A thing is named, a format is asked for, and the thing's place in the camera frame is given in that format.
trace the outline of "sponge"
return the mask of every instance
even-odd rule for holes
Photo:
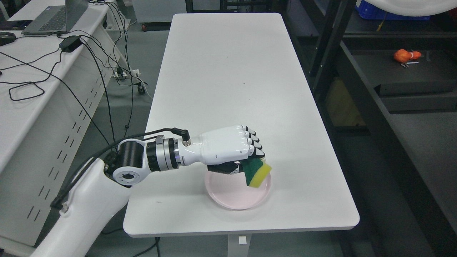
[[[261,159],[245,159],[240,161],[246,185],[258,188],[271,171],[271,167]]]

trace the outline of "power adapter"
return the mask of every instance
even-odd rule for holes
[[[59,47],[62,52],[71,53],[80,45],[82,45],[82,42],[79,36],[69,36],[59,44]]]

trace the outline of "black cylindrical joint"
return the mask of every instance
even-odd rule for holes
[[[151,171],[160,171],[160,167],[157,162],[157,156],[155,153],[155,142],[146,144],[146,157],[148,158],[149,169]]]
[[[119,146],[117,167],[136,167],[143,165],[143,146],[135,141],[127,141]]]
[[[174,141],[174,138],[168,139],[168,153],[170,154],[171,166],[173,167],[173,169],[177,169],[178,163],[176,162],[175,158],[175,145],[173,144]]]

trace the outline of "table leg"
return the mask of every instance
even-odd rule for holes
[[[251,234],[228,235],[227,236],[227,256],[228,257],[247,257]]]

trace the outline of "white table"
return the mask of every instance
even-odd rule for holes
[[[63,0],[33,0],[10,20],[34,19],[49,5],[63,5]],[[101,26],[108,6],[89,5],[72,30],[83,30],[101,41],[113,57],[113,41]],[[17,37],[21,31],[14,31]],[[80,35],[74,32],[69,35]],[[22,61],[32,61],[58,48],[62,39],[56,36],[20,38],[0,51]],[[90,41],[97,57],[107,61],[102,51]],[[115,58],[120,52],[115,48]],[[59,60],[59,53],[33,63],[50,71]],[[19,64],[0,55],[0,68]],[[111,77],[110,68],[101,65],[103,80]],[[90,115],[93,115],[103,95],[102,78],[85,47],[62,54],[62,63],[53,72],[74,91]],[[0,81],[36,81],[47,75],[25,65],[4,70]],[[8,95],[11,85],[0,83],[0,247],[30,250],[50,211],[49,204],[57,195],[68,168],[80,145],[90,119],[82,111],[70,91],[59,80],[51,77],[39,84],[46,92],[37,98],[14,102]],[[15,97],[37,92],[25,87],[14,92]]]
[[[246,256],[252,233],[359,222],[281,16],[175,15],[146,130],[179,127],[193,136],[234,124],[257,131],[273,167],[266,200],[242,211],[219,206],[201,164],[155,172],[133,189],[124,220],[130,236],[227,234],[229,255]],[[235,247],[243,235],[247,244]]]

